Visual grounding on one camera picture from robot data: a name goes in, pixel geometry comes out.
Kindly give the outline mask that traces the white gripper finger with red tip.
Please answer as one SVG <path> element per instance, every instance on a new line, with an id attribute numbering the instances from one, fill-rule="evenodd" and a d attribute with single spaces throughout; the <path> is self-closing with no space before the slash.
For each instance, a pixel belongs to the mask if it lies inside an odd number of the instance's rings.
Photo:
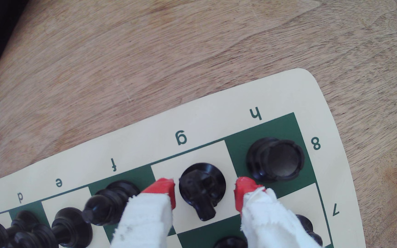
<path id="1" fill-rule="evenodd" d="M 176 206 L 173 179 L 160 178 L 127 203 L 111 248 L 166 248 Z"/>
<path id="2" fill-rule="evenodd" d="M 248 177 L 235 182 L 235 208 L 240 212 L 240 230 L 249 248 L 320 248 L 297 216 L 266 188 Z"/>

